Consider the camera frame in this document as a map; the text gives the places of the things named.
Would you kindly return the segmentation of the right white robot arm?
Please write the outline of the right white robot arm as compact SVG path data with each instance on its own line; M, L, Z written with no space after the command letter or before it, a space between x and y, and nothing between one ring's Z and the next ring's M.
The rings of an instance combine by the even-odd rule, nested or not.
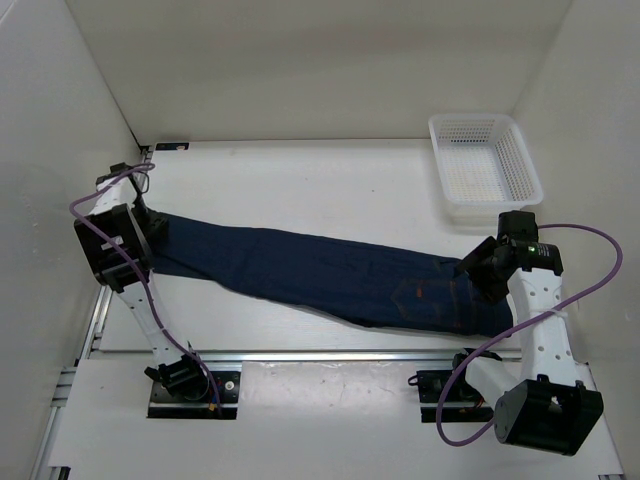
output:
M581 380L561 304L559 249L539 240L531 212L498 217L498 230L456 268L492 304L511 298L520 337L521 370L513 375L490 350L454 358L449 387L460 399L479 394L493 411L491 427L502 444L575 455L604 411L600 393Z

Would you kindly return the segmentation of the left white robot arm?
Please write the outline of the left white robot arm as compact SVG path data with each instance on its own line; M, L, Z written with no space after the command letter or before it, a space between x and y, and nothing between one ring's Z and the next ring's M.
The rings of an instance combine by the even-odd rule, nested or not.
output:
M172 325L154 284L149 242L168 233L168 220L149 209L144 181L154 168L119 163L96 179L95 191L74 200L74 231L95 279L115 293L148 341L155 365L145 374L172 396L218 400L212 374L189 341Z

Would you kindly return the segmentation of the dark blue denim trousers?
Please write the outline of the dark blue denim trousers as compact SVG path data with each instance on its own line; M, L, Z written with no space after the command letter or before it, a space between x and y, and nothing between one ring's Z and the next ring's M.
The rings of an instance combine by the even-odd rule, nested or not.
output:
M210 280L246 296L367 328L495 337L511 328L505 300L483 301L455 258L275 229L170 215L151 241L158 274Z

